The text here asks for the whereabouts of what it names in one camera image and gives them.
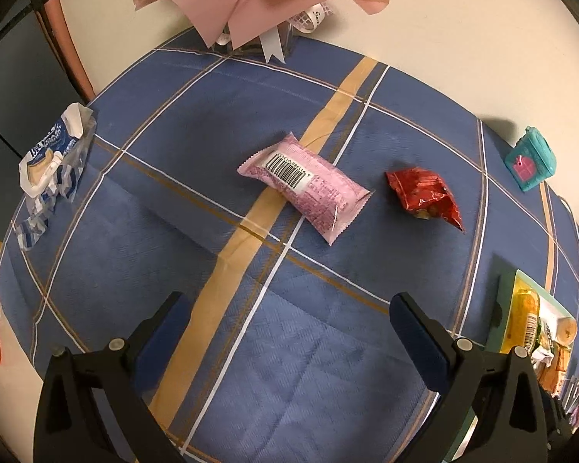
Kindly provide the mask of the yellow swiss roll packet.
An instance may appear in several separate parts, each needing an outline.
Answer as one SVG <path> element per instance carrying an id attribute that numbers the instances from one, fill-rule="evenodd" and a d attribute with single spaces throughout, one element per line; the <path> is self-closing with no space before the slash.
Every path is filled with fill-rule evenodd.
<path id="1" fill-rule="evenodd" d="M 551 364 L 543 371 L 538 382 L 545 391 L 552 395 L 560 395 L 570 364 L 571 349 L 557 345 L 557 350 Z"/>

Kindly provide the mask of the green white corn snack packet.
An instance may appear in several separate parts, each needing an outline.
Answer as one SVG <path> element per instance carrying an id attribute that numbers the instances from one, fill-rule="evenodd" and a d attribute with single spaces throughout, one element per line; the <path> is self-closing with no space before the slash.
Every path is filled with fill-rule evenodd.
<path id="1" fill-rule="evenodd" d="M 554 357 L 554 345 L 552 342 L 551 331 L 545 319 L 540 320 L 535 337 L 535 348 L 532 351 L 532 361 L 535 364 L 544 364 L 549 366 Z"/>

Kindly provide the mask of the orange yellow cake packet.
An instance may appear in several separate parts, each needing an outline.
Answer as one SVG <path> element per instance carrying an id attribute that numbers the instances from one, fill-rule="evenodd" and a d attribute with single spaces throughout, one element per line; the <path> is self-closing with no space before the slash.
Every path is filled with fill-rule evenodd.
<path id="1" fill-rule="evenodd" d="M 540 315 L 540 297 L 533 289 L 515 291 L 510 302 L 501 353 L 509 353 L 516 346 L 528 352 L 535 346 Z"/>

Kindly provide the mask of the jelly pudding cup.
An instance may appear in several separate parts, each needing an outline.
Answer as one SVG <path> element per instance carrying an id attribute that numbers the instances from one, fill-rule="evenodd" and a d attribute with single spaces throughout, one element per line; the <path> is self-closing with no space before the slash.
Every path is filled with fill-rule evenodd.
<path id="1" fill-rule="evenodd" d="M 562 346 L 570 347 L 577 335 L 577 323 L 575 318 L 562 317 L 557 320 L 557 332 L 555 340 Z"/>

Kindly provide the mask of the teal-rimmed white tray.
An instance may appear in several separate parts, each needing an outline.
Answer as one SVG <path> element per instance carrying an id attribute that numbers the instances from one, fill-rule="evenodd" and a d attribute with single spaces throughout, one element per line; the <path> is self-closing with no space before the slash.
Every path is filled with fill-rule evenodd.
<path id="1" fill-rule="evenodd" d="M 562 446 L 572 435 L 560 394 L 577 335 L 572 313 L 543 286 L 520 270 L 500 276 L 485 350 L 500 354 L 523 346 L 543 388 L 548 446 Z"/>

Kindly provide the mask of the small red snack packet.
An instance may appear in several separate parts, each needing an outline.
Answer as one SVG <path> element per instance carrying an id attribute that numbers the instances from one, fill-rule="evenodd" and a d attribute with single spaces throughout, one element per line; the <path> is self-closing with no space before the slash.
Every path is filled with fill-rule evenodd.
<path id="1" fill-rule="evenodd" d="M 464 231 L 460 209 L 448 184 L 439 174 L 421 167 L 386 171 L 386 179 L 400 205 L 415 218 L 441 218 Z"/>

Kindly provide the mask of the teal toy house box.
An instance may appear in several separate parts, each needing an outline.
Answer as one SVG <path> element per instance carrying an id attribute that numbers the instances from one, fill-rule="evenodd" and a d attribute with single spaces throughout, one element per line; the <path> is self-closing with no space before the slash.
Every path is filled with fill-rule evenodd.
<path id="1" fill-rule="evenodd" d="M 504 163 L 524 193 L 551 178 L 557 170 L 557 158 L 534 127 L 525 128 L 525 134 L 505 156 Z"/>

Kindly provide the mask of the pink snack packet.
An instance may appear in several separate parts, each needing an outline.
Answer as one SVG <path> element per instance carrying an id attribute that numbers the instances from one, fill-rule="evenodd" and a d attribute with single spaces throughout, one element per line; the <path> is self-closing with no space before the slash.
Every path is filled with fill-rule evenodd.
<path id="1" fill-rule="evenodd" d="M 330 245 L 372 197 L 370 190 L 304 147 L 291 133 L 251 156 L 237 171 L 281 193 Z"/>

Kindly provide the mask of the blue white tissue pack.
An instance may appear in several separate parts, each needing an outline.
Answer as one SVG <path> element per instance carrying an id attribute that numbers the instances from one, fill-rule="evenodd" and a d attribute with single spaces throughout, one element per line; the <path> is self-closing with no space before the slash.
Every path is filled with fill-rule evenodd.
<path id="1" fill-rule="evenodd" d="M 72 203 L 96 131 L 94 111 L 71 103 L 19 162 L 28 216 L 16 227 L 19 247 L 31 250 L 50 227 L 60 198 Z"/>

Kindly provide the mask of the blue plaid tablecloth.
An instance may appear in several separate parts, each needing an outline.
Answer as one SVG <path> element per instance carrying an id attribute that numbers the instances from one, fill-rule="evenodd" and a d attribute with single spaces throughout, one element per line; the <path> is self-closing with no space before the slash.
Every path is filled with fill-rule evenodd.
<path id="1" fill-rule="evenodd" d="M 520 270 L 579 312 L 579 226 L 523 193 L 507 144 L 447 96 L 310 39 L 288 63 L 207 51 L 187 31 L 91 105 L 72 203 L 29 251 L 9 237 L 0 296 L 33 367 L 129 335 L 174 291 L 196 299 L 150 407 L 189 462 L 395 462 L 435 404 L 392 329 L 399 292 L 488 339 Z M 289 133 L 372 197 L 331 245 L 281 193 L 238 174 Z M 386 171 L 448 184 L 464 231 L 415 218 Z"/>

